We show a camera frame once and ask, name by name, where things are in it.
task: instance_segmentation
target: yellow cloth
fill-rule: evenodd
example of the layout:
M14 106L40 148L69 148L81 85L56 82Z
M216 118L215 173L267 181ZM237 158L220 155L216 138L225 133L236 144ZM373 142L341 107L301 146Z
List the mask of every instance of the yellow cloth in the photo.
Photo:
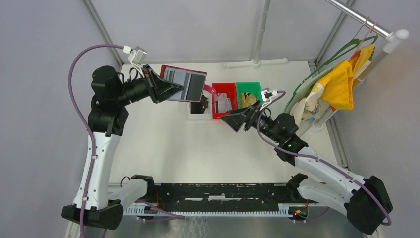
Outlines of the yellow cloth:
M375 48L371 44L355 52L350 61L339 63L318 81L324 86L321 98L339 110L353 109L353 80L355 73L366 63Z

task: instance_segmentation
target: green plastic container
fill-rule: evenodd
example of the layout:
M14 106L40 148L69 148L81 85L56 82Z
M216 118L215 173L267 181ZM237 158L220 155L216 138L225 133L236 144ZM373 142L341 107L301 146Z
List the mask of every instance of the green plastic container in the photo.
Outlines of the green plastic container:
M263 98L261 97L261 87L260 82L246 82L246 83L236 83L236 94L238 97L238 108L242 108L241 105L241 93L251 93L254 95L257 100L260 101L260 105L263 104Z

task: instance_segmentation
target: clothes hanger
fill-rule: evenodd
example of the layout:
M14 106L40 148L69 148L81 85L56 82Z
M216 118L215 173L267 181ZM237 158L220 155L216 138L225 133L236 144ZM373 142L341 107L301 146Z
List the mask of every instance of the clothes hanger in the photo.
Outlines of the clothes hanger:
M363 23L363 25L362 25L362 27L366 24L366 22L369 20L369 18L367 18L366 19L366 21ZM359 48L360 48L360 45L366 40L366 36L368 36L372 31L373 31L373 29L375 28L375 26L378 24L378 22L375 22L375 24L373 24L372 25L372 27L368 30L368 32L366 33L366 35L365 35L365 37L363 37L363 39L360 41L360 43L357 45L357 48L356 48L356 50L347 58L347 61L350 61L353 57L354 57L354 55L356 54L356 52L359 50Z
M316 74L317 72L319 72L323 67L329 65L330 63L332 63L333 61L336 61L338 58L342 57L343 55L347 54L348 52L350 52L351 50L353 50L354 48L356 48L356 51L359 49L360 45L368 40L373 39L373 41L370 44L373 44L377 41L378 36L374 35L374 36L370 36L370 37L366 37L366 36L360 40L358 38L356 38L357 34L360 32L360 30L363 28L363 26L367 23L367 21L369 20L369 17L366 19L366 21L363 23L363 25L360 27L360 29L357 31L356 35L353 37L353 39L351 39L347 44L345 44L343 47L341 47L331 58L329 58L325 63L323 63L321 66L319 66L315 71L313 71L308 77L306 77L299 85L298 87L296 87L295 91L293 92L292 98L289 100L289 102L286 104L285 110L289 107L290 103L292 103L293 98L295 97L295 95L297 94L298 89L308 80L310 79L314 74Z
M374 35L374 36L370 36L367 37L365 39L365 41L371 40L373 39L373 41L370 44L373 44L377 41L378 36ZM296 95L296 92L298 91L299 87L304 84L308 79L310 79L314 74L316 74L317 72L319 72L323 67L329 65L330 63L336 61L338 58L342 57L343 55L347 54L348 52L350 52L351 50L353 50L354 48L356 48L359 44L361 43L360 39L352 39L350 40L347 44L345 44L343 47L341 47L331 58L329 58L325 63L323 63L321 66L319 66L314 72L312 72L308 77L306 77L300 84L299 86L295 89L295 91L293 92L293 96Z

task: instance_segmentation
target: pink handle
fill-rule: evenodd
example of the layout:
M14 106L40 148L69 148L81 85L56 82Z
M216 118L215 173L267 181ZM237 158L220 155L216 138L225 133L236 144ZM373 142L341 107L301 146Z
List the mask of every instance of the pink handle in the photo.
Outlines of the pink handle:
M212 95L216 93L216 90L214 88L208 86L207 84L204 85L203 90L209 92Z

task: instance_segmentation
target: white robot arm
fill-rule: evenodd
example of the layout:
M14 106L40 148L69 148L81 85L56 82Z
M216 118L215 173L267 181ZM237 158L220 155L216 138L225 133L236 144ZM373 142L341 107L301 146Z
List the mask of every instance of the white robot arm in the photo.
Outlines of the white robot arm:
M127 185L108 195L108 182L112 161L128 117L126 105L145 97L154 103L167 100L183 90L183 86L164 81L148 66L140 68L146 54L140 48L131 50L130 62L143 72L143 77L124 83L112 66L102 66L92 75L95 95L91 102L88 125L96 141L96 155L92 157L92 142L88 138L88 153L76 197L71 205L63 207L61 216L79 223L83 209L83 224L115 230L122 220L124 209L147 194L150 177L133 176Z
M260 106L260 102L256 102L247 108L231 110L230 114L222 116L221 119L236 132L243 125L245 131L254 127L261 139L275 148L281 160L313 174L326 183L297 174L287 183L291 196L316 201L339 211L358 230L366 234L372 234L381 224L390 225L388 214L393 207L380 179L375 176L366 179L328 162L295 134L298 127L291 115L282 113L276 119L272 119L262 113L282 97L279 93L284 95L285 92L263 90L262 98L267 103Z

